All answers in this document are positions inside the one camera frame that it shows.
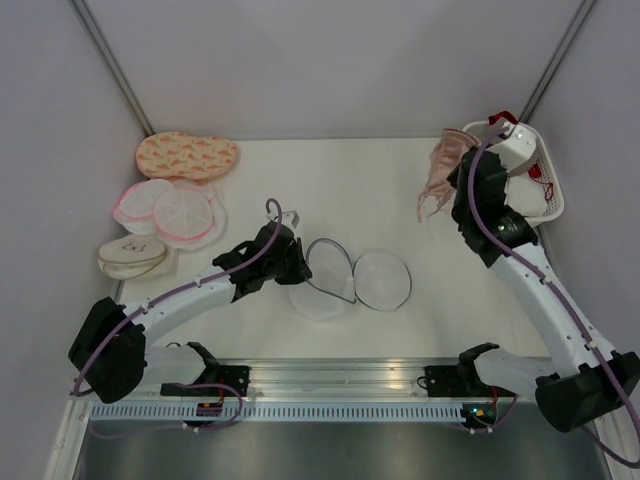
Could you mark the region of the pink bra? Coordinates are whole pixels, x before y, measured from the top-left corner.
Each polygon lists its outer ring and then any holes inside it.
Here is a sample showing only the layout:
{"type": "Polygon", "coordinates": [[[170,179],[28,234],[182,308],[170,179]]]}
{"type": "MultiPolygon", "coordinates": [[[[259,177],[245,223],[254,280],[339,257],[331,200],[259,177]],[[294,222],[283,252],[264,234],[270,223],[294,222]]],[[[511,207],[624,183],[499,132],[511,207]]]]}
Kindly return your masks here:
{"type": "Polygon", "coordinates": [[[462,157],[480,144],[476,136],[465,131],[458,129],[441,131],[440,139],[429,156],[431,165],[427,182],[417,200],[416,213],[419,222],[438,213],[449,202],[455,193],[455,188],[448,180],[449,175],[460,164],[462,157]],[[423,209],[430,198],[436,200],[436,207],[431,213],[425,215],[423,209]]]}

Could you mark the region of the blue-trimmed mesh laundry bag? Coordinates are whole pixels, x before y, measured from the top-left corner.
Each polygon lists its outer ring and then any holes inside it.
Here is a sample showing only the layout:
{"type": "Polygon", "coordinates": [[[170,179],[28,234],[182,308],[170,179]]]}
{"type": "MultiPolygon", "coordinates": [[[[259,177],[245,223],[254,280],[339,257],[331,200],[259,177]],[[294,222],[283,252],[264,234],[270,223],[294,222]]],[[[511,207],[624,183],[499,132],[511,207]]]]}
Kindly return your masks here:
{"type": "Polygon", "coordinates": [[[413,280],[399,257],[371,250],[352,258],[337,241],[318,238],[304,253],[312,277],[288,289],[292,306],[316,321],[336,318],[353,305],[394,312],[409,299],[413,280]]]}

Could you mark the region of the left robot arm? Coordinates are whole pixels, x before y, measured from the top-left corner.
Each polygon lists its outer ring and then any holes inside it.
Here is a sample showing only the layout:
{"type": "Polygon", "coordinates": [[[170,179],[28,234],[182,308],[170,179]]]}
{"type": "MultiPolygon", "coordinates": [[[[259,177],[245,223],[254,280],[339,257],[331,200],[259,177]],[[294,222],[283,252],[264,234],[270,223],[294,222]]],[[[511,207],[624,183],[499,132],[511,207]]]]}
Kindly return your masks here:
{"type": "Polygon", "coordinates": [[[105,404],[142,385],[159,386],[165,396],[218,396],[231,379],[201,343],[160,347],[157,341],[199,315],[258,292],[269,281],[298,285],[311,276],[301,239],[292,229],[270,222],[189,283],[127,305],[103,298],[91,307],[68,352],[78,371],[72,393],[94,394],[105,404]]]}

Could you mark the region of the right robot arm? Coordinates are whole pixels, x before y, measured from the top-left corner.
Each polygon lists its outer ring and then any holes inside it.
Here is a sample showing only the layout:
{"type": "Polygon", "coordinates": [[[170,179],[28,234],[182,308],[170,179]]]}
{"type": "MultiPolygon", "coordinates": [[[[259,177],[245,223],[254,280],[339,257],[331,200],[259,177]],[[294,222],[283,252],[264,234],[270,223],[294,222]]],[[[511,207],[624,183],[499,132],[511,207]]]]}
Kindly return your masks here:
{"type": "Polygon", "coordinates": [[[452,217],[466,245],[515,295],[549,353],[538,361],[494,343],[459,356],[459,388],[478,395],[500,387],[533,399],[566,433],[629,406],[639,383],[639,357],[620,353],[570,298],[533,228],[506,203],[506,169],[497,154],[472,148],[450,174],[452,217]]]}

